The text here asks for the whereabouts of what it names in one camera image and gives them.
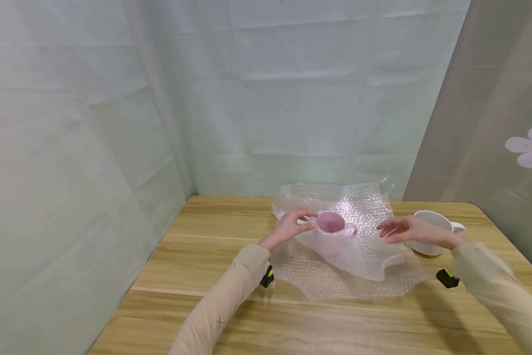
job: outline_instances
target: mug handle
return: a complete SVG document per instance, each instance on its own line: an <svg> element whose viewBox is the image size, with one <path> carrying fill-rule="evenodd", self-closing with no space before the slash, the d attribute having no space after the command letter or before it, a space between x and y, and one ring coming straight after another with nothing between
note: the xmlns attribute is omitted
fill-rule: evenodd
<svg viewBox="0 0 532 355"><path fill-rule="evenodd" d="M454 233L460 234L461 232L465 231L465 225L458 223L458 222L452 222L452 221L450 221L450 223L452 224L452 227L454 228Z"/></svg>
<svg viewBox="0 0 532 355"><path fill-rule="evenodd" d="M359 228L357 228L357 225L355 223L348 223L348 224L345 224L345 228L353 228L354 231L353 231L353 235L357 235L357 232L359 232Z"/></svg>

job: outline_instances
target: person's left hand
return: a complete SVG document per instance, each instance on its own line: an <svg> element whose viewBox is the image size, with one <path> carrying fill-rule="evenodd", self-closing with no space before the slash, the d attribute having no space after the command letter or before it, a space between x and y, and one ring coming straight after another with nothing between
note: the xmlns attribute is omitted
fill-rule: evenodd
<svg viewBox="0 0 532 355"><path fill-rule="evenodd" d="M291 209L284 213L284 216L269 235L262 238L258 245L273 251L286 240L292 239L296 235L311 231L315 228L313 223L298 224L298 220L306 221L307 217L317 217L317 213L310 210Z"/></svg>

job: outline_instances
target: mug rim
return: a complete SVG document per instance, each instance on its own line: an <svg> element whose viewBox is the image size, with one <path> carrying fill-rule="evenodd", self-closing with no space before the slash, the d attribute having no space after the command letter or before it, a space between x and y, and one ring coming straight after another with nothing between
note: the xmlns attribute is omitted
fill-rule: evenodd
<svg viewBox="0 0 532 355"><path fill-rule="evenodd" d="M450 225L450 229L449 230L452 231L452 232L454 231L454 225L452 224L452 221L450 221L450 219L448 217L444 216L443 214L435 212L435 211L431 211L431 210L419 210L419 211L416 211L414 213L414 216L418 217L418 216L416 216L416 214L418 214L420 212L432 213L432 214L436 214L437 216L442 217Z"/></svg>
<svg viewBox="0 0 532 355"><path fill-rule="evenodd" d="M338 214L337 212L333 212L333 211L330 211L330 210L325 210L325 211L322 211L322 212L318 212L317 217L315 217L314 220L319 218L319 216L321 216L322 213L337 214L337 216L339 216L341 218L341 220L343 220L343 222L345 223L345 226L343 227L343 229L340 229L339 231L336 231L336 232L326 232L326 231L323 231L323 229L319 229L319 228L315 228L314 232L315 231L319 231L319 232L323 233L323 235L337 235L337 234L343 233L343 231L345 229L347 229L347 220L345 220L345 218L343 218L343 216L341 216L341 214Z"/></svg>

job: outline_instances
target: white mug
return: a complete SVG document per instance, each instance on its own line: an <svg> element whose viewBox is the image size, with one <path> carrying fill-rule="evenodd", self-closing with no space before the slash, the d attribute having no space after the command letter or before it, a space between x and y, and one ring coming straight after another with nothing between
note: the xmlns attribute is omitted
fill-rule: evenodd
<svg viewBox="0 0 532 355"><path fill-rule="evenodd" d="M456 234L460 234L461 232L465 231L465 226L463 224L452 222L444 215L437 212L418 211L414 214L414 216ZM420 254L428 256L438 256L443 250L442 247L435 246L434 244L416 242L415 240L410 240L408 242L408 246L411 247L412 250L418 251Z"/></svg>

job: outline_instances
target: beige sleeve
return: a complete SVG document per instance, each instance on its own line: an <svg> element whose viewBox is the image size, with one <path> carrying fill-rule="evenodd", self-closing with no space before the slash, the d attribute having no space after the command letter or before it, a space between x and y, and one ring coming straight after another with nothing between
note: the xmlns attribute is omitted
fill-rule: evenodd
<svg viewBox="0 0 532 355"><path fill-rule="evenodd" d="M227 272L191 311L169 354L211 354L227 322L265 275L268 258L270 252L263 247L242 248Z"/></svg>
<svg viewBox="0 0 532 355"><path fill-rule="evenodd" d="M532 295L481 243L452 250L452 273L497 318L524 354L532 355Z"/></svg>

